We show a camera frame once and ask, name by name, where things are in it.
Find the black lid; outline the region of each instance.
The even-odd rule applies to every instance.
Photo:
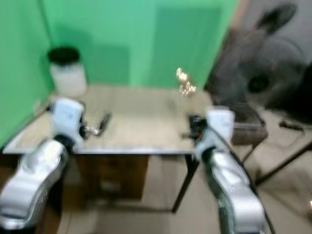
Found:
[[[79,52],[72,47],[58,47],[48,53],[50,62],[60,66],[70,65],[79,61]]]

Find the green wall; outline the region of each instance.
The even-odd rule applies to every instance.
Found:
[[[203,86],[237,0],[44,0],[55,45],[77,47],[90,83]]]
[[[53,90],[45,63],[49,48],[37,0],[0,1],[0,146]]]

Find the wooden table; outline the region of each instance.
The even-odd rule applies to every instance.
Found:
[[[194,143],[182,139],[189,132],[188,113],[204,115],[211,106],[207,93],[183,97],[178,90],[111,87],[94,85],[77,98],[86,104],[85,120],[97,126],[103,115],[112,113],[111,121],[100,138],[90,137],[77,155],[160,155],[184,156],[188,174],[172,209],[176,212],[197,169],[192,159]],[[34,150],[52,137],[50,113],[43,113],[10,141],[2,152],[2,161]]]

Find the tile floor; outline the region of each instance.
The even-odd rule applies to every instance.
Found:
[[[267,111],[262,115],[267,122],[269,138],[245,164],[252,177],[270,170],[301,144],[312,139],[312,132],[302,134],[280,129],[279,115]],[[312,233],[312,212],[309,208],[309,199],[312,197],[311,165],[312,153],[306,153],[258,189],[278,234]],[[151,157],[144,197],[139,205],[170,208],[185,175],[186,166],[182,159]],[[79,174],[73,167],[66,178],[68,189],[65,193],[69,198],[65,198],[58,234],[220,233],[217,205],[201,167],[177,214],[107,210],[99,204],[89,204],[79,209],[75,205],[78,199],[74,199],[78,193],[70,189],[71,184],[78,182]]]

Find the white jar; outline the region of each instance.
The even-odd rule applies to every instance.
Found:
[[[50,71],[56,90],[68,97],[85,94],[87,82],[85,70],[79,63],[79,53],[73,48],[57,48],[49,52]]]

